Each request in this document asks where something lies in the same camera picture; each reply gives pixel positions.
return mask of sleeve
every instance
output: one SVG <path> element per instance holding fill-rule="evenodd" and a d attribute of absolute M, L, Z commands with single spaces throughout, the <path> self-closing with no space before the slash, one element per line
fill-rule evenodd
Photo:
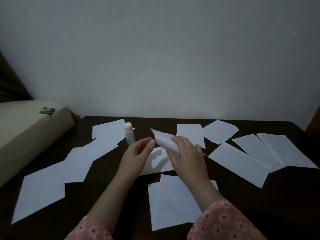
<path fill-rule="evenodd" d="M 91 216 L 85 216 L 65 240 L 112 240 L 102 224 Z"/>
<path fill-rule="evenodd" d="M 187 240 L 266 240 L 262 233 L 226 199 L 214 202 L 194 223 Z"/>

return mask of white cap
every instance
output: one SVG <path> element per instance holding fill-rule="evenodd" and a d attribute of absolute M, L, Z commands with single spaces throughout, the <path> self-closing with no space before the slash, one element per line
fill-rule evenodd
<path fill-rule="evenodd" d="M 124 125 L 124 132 L 125 133 L 131 133 L 131 132 L 133 132 L 133 128 L 132 128 L 132 124 L 130 123 L 130 122 L 128 122 L 128 123 L 125 123 Z"/>

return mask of forearm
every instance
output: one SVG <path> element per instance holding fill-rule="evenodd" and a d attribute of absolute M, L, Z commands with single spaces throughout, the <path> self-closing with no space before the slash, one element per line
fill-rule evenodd
<path fill-rule="evenodd" d="M 132 183 L 116 175 L 88 213 L 97 219 L 110 235 L 115 230 L 123 201 Z"/>
<path fill-rule="evenodd" d="M 214 202 L 223 199 L 223 196 L 214 187 L 211 181 L 208 179 L 204 182 L 190 183 L 187 184 L 188 189 L 193 195 L 195 201 L 200 207 L 201 211 L 204 212 Z"/>

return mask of cartoon print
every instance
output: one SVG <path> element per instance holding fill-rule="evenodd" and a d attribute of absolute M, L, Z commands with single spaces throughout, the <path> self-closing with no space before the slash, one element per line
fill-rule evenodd
<path fill-rule="evenodd" d="M 41 110 L 39 113 L 40 114 L 47 114 L 51 117 L 51 115 L 55 112 L 56 110 L 54 108 L 47 108 L 43 107 L 43 110 Z"/>

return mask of table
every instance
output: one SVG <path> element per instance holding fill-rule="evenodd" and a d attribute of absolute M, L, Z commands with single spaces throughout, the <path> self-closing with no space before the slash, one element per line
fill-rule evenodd
<path fill-rule="evenodd" d="M 65 184 L 66 197 L 10 226 L 23 177 L 63 161 L 74 147 L 91 140 L 92 126 L 122 117 L 85 117 L 75 127 L 46 149 L 34 161 L 0 188 L 0 239 L 64 239 L 94 205 L 114 177 L 126 141 L 94 161 L 83 183 Z M 177 124 L 201 124 L 214 120 L 124 118 L 131 122 L 136 139 L 153 136 L 150 128 L 175 134 Z M 240 131 L 231 139 L 252 133 L 286 135 L 307 157 L 320 166 L 320 146 L 291 122 L 225 120 Z M 240 149 L 233 141 L 227 142 Z M 205 138 L 209 155 L 218 147 Z M 220 193 L 271 239 L 320 239 L 320 170 L 286 167 L 269 174 L 262 189 L 248 183 L 209 158 L 205 158 L 211 180 Z M 175 175 L 174 171 L 163 174 Z M 160 173 L 140 176 L 134 182 L 119 217 L 114 239 L 186 239 L 192 224 L 187 223 L 155 232 L 151 217 L 147 184 L 158 182 Z"/>

